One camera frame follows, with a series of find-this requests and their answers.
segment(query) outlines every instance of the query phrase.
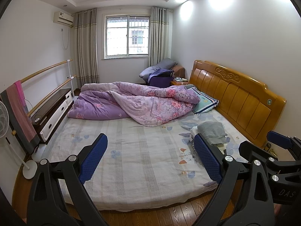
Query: wooden headboard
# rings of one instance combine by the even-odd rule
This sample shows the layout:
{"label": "wooden headboard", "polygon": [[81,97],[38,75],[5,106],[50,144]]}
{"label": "wooden headboard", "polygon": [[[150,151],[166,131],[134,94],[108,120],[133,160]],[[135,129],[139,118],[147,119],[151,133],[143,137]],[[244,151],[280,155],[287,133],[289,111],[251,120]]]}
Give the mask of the wooden headboard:
{"label": "wooden headboard", "polygon": [[216,110],[258,147],[266,144],[286,103],[264,83],[209,61],[194,62],[189,83],[218,99]]}

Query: air conditioner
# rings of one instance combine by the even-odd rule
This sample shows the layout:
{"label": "air conditioner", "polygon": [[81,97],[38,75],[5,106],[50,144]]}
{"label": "air conditioner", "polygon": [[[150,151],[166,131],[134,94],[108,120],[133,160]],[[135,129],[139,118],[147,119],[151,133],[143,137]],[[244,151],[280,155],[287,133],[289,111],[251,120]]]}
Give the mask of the air conditioner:
{"label": "air conditioner", "polygon": [[62,25],[72,25],[73,17],[63,12],[56,12],[53,17],[53,22]]}

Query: curtain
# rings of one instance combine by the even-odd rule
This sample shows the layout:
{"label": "curtain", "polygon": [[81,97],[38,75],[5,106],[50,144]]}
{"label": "curtain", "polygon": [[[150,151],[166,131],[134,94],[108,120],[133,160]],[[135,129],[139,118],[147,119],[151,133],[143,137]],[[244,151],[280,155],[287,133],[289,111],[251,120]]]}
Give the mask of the curtain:
{"label": "curtain", "polygon": [[96,13],[94,8],[74,16],[74,55],[77,86],[99,83],[96,48]]}
{"label": "curtain", "polygon": [[150,66],[168,57],[168,9],[152,7],[150,17]]}

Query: purple blanket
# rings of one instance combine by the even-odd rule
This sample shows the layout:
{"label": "purple blanket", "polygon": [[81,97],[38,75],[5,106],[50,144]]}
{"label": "purple blanket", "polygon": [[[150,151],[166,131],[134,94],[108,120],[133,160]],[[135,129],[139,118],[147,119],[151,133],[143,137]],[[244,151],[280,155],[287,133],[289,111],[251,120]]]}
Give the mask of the purple blanket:
{"label": "purple blanket", "polygon": [[68,117],[113,120],[131,117],[152,127],[190,112],[199,102],[184,86],[156,88],[127,82],[85,84]]}
{"label": "purple blanket", "polygon": [[159,75],[168,74],[168,73],[169,73],[169,75],[167,77],[173,76],[172,73],[174,73],[174,71],[173,70],[168,70],[168,69],[156,69],[154,73],[151,73],[149,75],[147,82],[150,83],[152,77],[154,77],[154,76],[159,76]]}

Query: gray towel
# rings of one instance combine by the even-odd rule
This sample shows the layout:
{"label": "gray towel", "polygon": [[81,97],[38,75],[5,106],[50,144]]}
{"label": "gray towel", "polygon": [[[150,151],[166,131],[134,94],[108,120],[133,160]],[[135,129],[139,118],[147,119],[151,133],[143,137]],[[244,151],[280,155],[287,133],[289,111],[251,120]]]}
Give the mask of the gray towel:
{"label": "gray towel", "polygon": [[225,144],[226,133],[223,124],[218,121],[206,121],[198,125],[198,131],[211,145]]}

